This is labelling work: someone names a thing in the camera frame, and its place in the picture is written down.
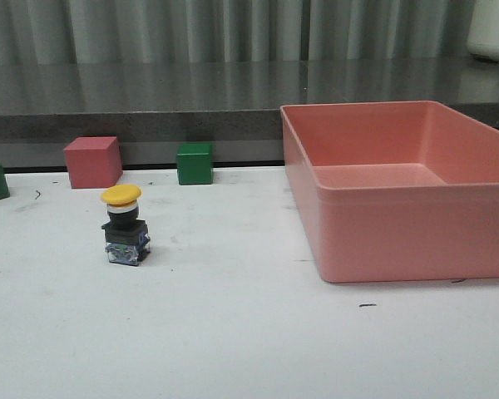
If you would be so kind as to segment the pink cube block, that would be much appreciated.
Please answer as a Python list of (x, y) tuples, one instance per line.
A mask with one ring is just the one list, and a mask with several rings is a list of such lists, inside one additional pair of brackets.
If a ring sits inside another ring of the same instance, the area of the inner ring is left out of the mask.
[(116, 136), (78, 137), (63, 152), (73, 189), (108, 188), (122, 175)]

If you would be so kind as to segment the yellow push button switch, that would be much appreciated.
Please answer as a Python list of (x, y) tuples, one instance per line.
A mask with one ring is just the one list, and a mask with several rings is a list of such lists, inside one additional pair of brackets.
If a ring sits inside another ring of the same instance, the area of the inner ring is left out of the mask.
[(138, 266), (150, 252), (148, 227), (139, 219), (140, 197), (141, 189), (136, 185), (114, 185), (101, 194), (109, 217), (101, 228), (110, 263)]

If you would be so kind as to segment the pink plastic bin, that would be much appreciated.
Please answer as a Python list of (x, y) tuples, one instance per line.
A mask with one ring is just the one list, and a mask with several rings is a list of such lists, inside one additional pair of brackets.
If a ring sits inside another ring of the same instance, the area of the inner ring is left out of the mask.
[(281, 108), (321, 278), (499, 278), (499, 131), (435, 101)]

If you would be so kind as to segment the green cube block centre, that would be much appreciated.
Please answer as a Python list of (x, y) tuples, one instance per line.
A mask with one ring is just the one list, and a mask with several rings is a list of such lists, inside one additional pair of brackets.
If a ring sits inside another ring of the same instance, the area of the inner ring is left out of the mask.
[(180, 185), (210, 185), (213, 183), (213, 146), (211, 143), (181, 144), (176, 154)]

